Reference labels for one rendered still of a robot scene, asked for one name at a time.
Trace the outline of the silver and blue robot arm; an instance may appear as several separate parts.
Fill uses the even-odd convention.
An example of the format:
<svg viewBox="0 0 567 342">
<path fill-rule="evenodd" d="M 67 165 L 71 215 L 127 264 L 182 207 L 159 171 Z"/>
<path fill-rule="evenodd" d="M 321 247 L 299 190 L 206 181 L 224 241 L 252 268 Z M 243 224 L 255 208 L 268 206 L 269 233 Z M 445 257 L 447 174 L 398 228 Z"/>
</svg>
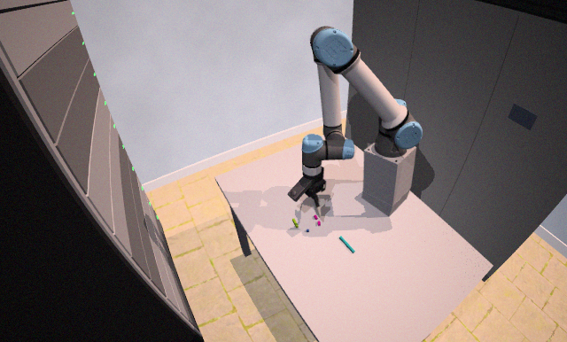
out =
<svg viewBox="0 0 567 342">
<path fill-rule="evenodd" d="M 322 160 L 345 160 L 354 156 L 353 140 L 345 139 L 342 133 L 339 74 L 379 116 L 379 132 L 375 141 L 378 154 L 397 158 L 415 147 L 423 135 L 420 124 L 406 108 L 406 102 L 394 99 L 365 65 L 360 58 L 361 52 L 349 36 L 329 26 L 318 27 L 311 36 L 310 45 L 318 68 L 325 140 L 316 134 L 304 136 L 301 147 L 303 173 L 319 175 Z"/>
</svg>

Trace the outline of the turquoise rod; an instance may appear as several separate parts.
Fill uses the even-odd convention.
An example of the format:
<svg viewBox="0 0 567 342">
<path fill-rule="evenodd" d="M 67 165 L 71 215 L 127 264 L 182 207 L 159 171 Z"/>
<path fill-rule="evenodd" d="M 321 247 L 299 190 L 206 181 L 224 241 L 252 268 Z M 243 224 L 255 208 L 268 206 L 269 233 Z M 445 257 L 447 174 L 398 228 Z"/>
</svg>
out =
<svg viewBox="0 0 567 342">
<path fill-rule="evenodd" d="M 347 248 L 348 248 L 352 253 L 355 253 L 355 250 L 354 250 L 342 237 L 339 237 L 339 239 L 347 246 Z"/>
</svg>

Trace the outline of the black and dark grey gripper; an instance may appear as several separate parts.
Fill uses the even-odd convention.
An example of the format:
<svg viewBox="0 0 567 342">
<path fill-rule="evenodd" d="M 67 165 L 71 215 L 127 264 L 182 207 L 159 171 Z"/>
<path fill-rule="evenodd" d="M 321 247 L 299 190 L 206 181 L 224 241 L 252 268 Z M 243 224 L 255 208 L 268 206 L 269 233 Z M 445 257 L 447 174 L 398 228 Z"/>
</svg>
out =
<svg viewBox="0 0 567 342">
<path fill-rule="evenodd" d="M 323 192 L 326 188 L 326 181 L 323 179 L 323 173 L 324 173 L 324 167 L 322 167 L 322 172 L 319 175 L 315 175 L 315 176 L 310 176 L 310 175 L 306 175 L 303 173 L 303 176 L 305 176 L 308 179 L 315 179 L 315 182 L 312 184 L 312 186 L 305 192 L 305 194 L 310 198 L 312 197 L 312 204 L 314 205 L 315 208 L 315 212 L 316 215 L 321 218 L 321 208 L 325 205 L 326 201 L 325 199 L 320 199 L 319 196 L 316 194 L 319 191 Z M 319 176 L 317 178 L 317 176 Z M 323 188 L 324 185 L 324 188 Z M 321 187 L 321 188 L 320 188 Z M 316 190 L 318 189 L 318 190 Z M 316 193 L 315 193 L 316 192 Z M 319 198 L 319 200 L 318 200 Z"/>
</svg>

